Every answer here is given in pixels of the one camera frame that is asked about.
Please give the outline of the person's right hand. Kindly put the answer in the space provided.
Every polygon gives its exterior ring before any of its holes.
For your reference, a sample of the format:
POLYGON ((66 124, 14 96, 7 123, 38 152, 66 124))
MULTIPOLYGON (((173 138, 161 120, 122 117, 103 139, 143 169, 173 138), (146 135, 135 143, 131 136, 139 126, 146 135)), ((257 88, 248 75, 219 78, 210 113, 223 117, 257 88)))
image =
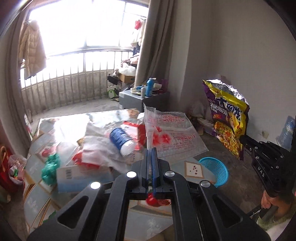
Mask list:
POLYGON ((271 206, 276 206, 277 211, 275 212, 274 217, 281 218, 289 212, 293 200, 293 194, 281 194, 277 197, 271 197, 264 190, 261 199, 261 207, 269 209, 271 206))

